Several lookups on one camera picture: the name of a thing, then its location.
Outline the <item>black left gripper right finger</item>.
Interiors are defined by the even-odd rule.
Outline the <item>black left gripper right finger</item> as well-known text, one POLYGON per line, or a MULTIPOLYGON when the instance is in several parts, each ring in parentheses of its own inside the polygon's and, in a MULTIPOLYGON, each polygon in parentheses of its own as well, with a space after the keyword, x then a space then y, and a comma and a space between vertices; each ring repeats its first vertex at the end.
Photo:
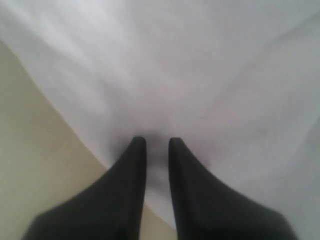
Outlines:
POLYGON ((286 219, 211 174, 181 138, 168 145, 170 193, 179 240, 295 240, 286 219))

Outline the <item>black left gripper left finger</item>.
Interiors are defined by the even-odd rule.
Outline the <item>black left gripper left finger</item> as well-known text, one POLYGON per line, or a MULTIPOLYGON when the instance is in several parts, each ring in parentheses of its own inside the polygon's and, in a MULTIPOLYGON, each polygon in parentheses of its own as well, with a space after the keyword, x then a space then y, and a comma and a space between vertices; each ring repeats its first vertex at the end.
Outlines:
POLYGON ((117 162, 70 200, 37 216, 25 240, 138 240, 147 176, 147 143, 134 137, 117 162))

